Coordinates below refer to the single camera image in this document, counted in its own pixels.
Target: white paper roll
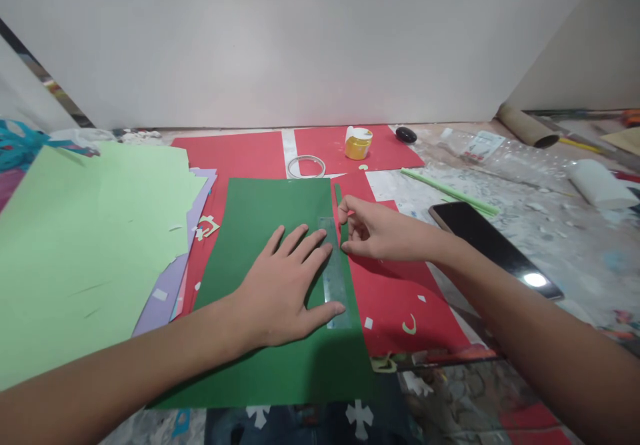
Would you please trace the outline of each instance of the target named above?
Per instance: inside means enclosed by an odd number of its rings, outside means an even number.
[[[598,208],[629,208],[640,203],[601,163],[579,160],[569,169],[569,179],[587,201]]]

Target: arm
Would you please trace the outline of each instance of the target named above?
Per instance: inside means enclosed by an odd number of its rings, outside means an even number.
[[[331,245],[299,226],[279,227],[231,295],[186,318],[75,360],[0,394],[0,442],[97,443],[164,391],[264,346],[304,338],[337,302],[307,310],[305,295]]]
[[[347,218],[349,211],[355,213]],[[485,320],[513,365],[582,440],[637,440],[640,362],[621,346],[448,232],[351,196],[341,203],[339,219],[349,222],[346,252],[438,266]]]

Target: phone screen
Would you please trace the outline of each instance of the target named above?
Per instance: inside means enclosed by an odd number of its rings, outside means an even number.
[[[550,300],[564,298],[562,291],[520,250],[501,235],[468,203],[446,203],[429,209],[445,230],[463,238],[493,263]]]

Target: left hand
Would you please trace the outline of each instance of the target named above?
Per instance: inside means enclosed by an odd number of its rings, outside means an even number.
[[[308,230],[307,225],[300,225],[278,247],[285,233],[280,225],[242,284],[227,297],[238,314],[238,326],[249,349],[300,340],[345,311],[340,302],[309,310],[305,307],[309,285],[331,254],[331,244],[317,248],[327,235],[325,230],[313,232],[300,242]]]

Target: plastic bottle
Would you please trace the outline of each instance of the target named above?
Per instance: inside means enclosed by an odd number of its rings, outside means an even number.
[[[567,170],[575,161],[548,149],[530,147],[488,131],[474,135],[451,128],[442,132],[438,146],[475,167],[511,181],[555,191],[571,190]]]

